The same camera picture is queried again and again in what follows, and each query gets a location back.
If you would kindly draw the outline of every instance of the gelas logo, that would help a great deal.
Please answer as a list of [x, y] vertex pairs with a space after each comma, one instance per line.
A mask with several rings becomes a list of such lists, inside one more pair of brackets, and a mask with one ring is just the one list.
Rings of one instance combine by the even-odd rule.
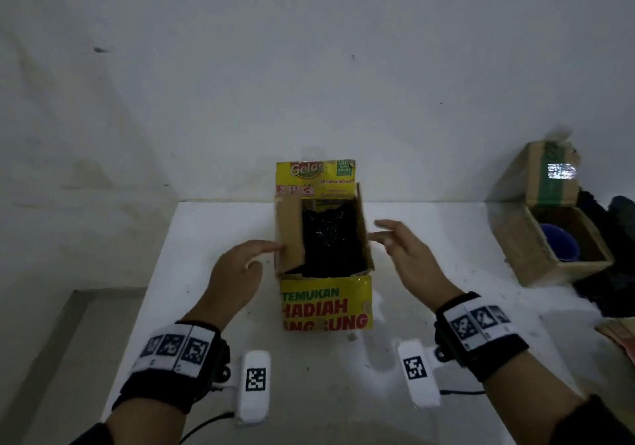
[[323, 162], [291, 162], [291, 175], [301, 179], [312, 179], [323, 170]]

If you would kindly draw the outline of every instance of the hand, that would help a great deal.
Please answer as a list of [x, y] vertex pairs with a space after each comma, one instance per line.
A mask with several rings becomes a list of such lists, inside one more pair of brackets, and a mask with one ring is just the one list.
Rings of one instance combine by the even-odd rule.
[[381, 219], [375, 224], [389, 231], [369, 233], [368, 238], [384, 245], [406, 289], [434, 313], [463, 294], [445, 277], [430, 248], [408, 226], [391, 219]]
[[258, 291], [262, 264], [252, 259], [283, 247], [274, 241], [251, 240], [227, 251], [214, 265], [202, 298], [183, 319], [205, 321], [222, 331]]

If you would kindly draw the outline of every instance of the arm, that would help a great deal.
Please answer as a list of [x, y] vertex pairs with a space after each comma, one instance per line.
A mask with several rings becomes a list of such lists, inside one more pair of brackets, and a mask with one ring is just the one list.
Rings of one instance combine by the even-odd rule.
[[[463, 294], [443, 274], [430, 248], [404, 224], [382, 220], [388, 231], [371, 233], [384, 245], [405, 287], [436, 313]], [[546, 444], [556, 425], [585, 400], [525, 351], [505, 363], [483, 384], [496, 412], [519, 445]]]
[[[230, 249], [219, 258], [205, 293], [183, 319], [206, 322], [222, 331], [258, 290], [262, 265], [251, 260], [280, 248], [275, 242], [254, 240]], [[123, 402], [106, 420], [115, 445], [176, 445], [185, 424], [180, 410], [143, 398]]]

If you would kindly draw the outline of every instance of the left hand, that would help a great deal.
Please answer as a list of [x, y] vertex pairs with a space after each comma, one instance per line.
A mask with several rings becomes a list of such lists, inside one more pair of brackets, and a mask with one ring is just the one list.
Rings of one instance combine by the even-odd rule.
[[258, 291], [262, 264], [252, 259], [282, 248], [274, 241], [250, 240], [227, 251], [214, 265], [202, 298], [183, 319], [205, 321], [222, 331]]

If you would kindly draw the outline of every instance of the black wristband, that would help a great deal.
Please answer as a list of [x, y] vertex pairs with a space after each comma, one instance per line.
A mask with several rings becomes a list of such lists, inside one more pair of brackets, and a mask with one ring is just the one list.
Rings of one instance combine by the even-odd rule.
[[[479, 301], [461, 306], [475, 299]], [[436, 312], [434, 340], [443, 355], [456, 359], [483, 382], [529, 346], [498, 306], [481, 301], [480, 295], [469, 292], [441, 306]]]
[[187, 414], [228, 362], [229, 348], [218, 328], [179, 321], [153, 334], [112, 409], [132, 398], [147, 398]]

